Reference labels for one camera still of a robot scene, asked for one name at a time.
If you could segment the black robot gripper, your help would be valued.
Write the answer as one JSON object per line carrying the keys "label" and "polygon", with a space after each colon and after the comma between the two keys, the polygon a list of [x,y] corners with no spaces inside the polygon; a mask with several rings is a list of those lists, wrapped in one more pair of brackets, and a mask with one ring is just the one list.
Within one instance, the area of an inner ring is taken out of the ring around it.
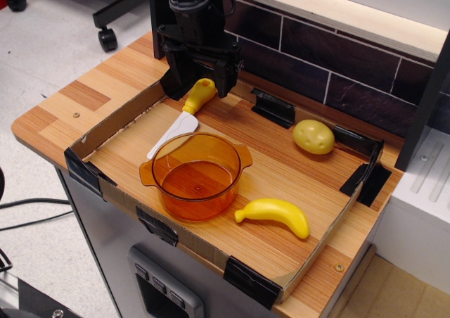
{"label": "black robot gripper", "polygon": [[166,95],[186,95],[196,81],[195,64],[214,72],[219,98],[236,86],[242,67],[241,47],[225,32],[222,1],[169,1],[176,22],[157,29],[162,37],[169,70],[164,75]]}

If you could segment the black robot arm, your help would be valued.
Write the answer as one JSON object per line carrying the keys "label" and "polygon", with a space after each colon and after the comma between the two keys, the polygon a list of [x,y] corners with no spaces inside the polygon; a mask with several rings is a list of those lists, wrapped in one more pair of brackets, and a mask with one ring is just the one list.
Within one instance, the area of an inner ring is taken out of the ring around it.
{"label": "black robot arm", "polygon": [[242,66],[241,47],[226,33],[222,0],[150,0],[154,56],[165,58],[166,95],[183,97],[202,78],[211,79],[219,97],[235,87]]}

